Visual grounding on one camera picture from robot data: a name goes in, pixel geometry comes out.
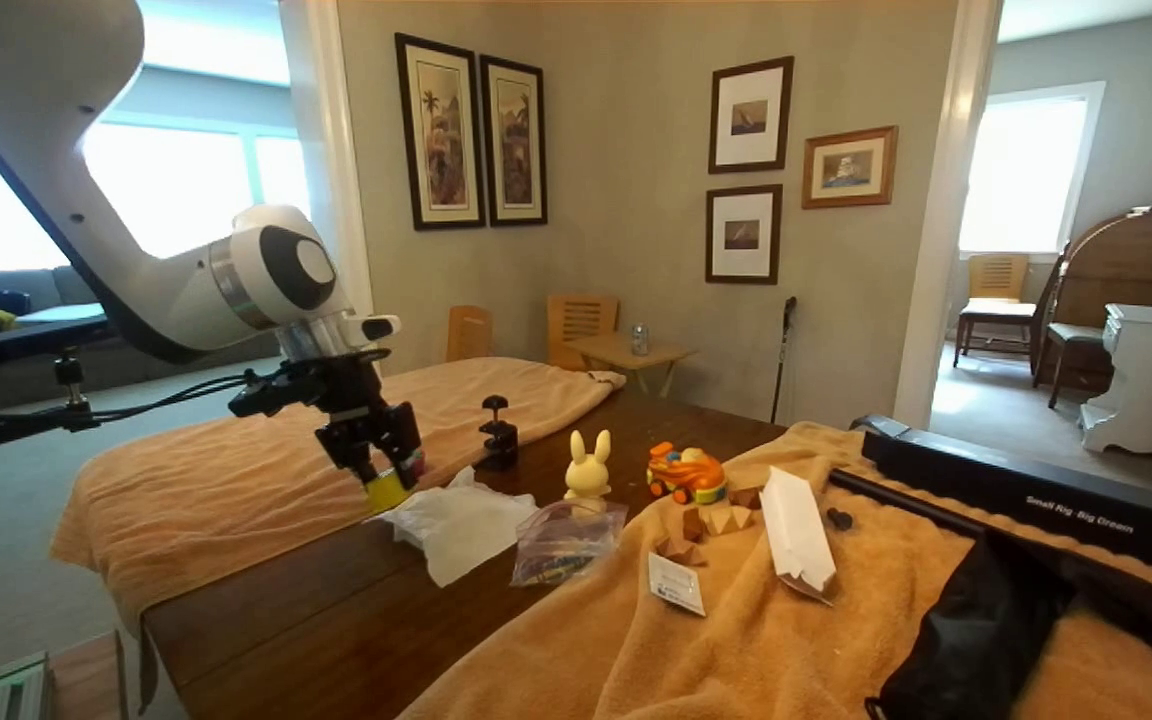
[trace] window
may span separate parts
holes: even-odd
[[[1062,253],[1105,85],[994,96],[980,117],[965,253]]]
[[[96,123],[86,154],[114,206],[152,257],[230,235],[249,204],[296,204],[308,212],[308,181],[296,135]],[[60,249],[0,181],[0,268],[57,268]]]

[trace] orange toy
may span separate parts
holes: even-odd
[[[676,502],[730,501],[723,464],[713,460],[705,446],[676,453],[673,438],[652,442],[648,489],[652,489],[652,495],[673,495]]]

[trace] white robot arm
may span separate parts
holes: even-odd
[[[384,356],[374,340],[392,325],[362,325],[343,306],[333,257],[299,212],[242,212],[234,235],[162,258],[93,181],[86,130],[131,85],[142,50],[137,0],[0,0],[0,174],[130,345],[193,359],[275,333],[283,367],[234,398],[234,410],[316,402],[333,416],[321,438],[337,464],[374,481],[377,442],[412,481],[418,416],[381,398],[374,367]]]

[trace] picture frame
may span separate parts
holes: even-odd
[[[783,169],[792,55],[713,70],[710,170]]]
[[[546,70],[482,55],[492,223],[546,223]]]
[[[779,184],[710,193],[705,281],[778,284],[779,273]]]
[[[418,226],[486,223],[476,55],[396,30]]]
[[[805,206],[891,204],[898,129],[809,135]]]

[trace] tan cloth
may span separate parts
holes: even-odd
[[[509,394],[520,438],[593,410],[612,383],[513,356],[431,363],[384,379],[390,402],[412,398],[425,474],[446,485],[482,460],[486,394]],[[217,420],[96,456],[51,536],[51,554],[105,574],[130,623],[145,608],[254,567],[268,554],[367,521],[367,491],[337,468],[316,409]]]
[[[823,489],[828,468],[880,481],[862,456],[862,433],[795,422],[730,460],[730,474],[763,485],[768,464],[809,474],[823,507],[856,521],[831,533],[839,574],[828,603],[783,593],[763,533],[748,527],[701,547],[705,618],[664,608],[646,593],[646,552],[676,536],[682,512],[661,501],[625,527],[618,554],[473,647],[404,716],[863,716],[863,696],[901,666],[967,541]],[[1152,574],[1138,558],[1093,554]],[[1081,608],[1062,618],[1022,699],[1022,716],[1074,712],[1152,716],[1152,647]]]

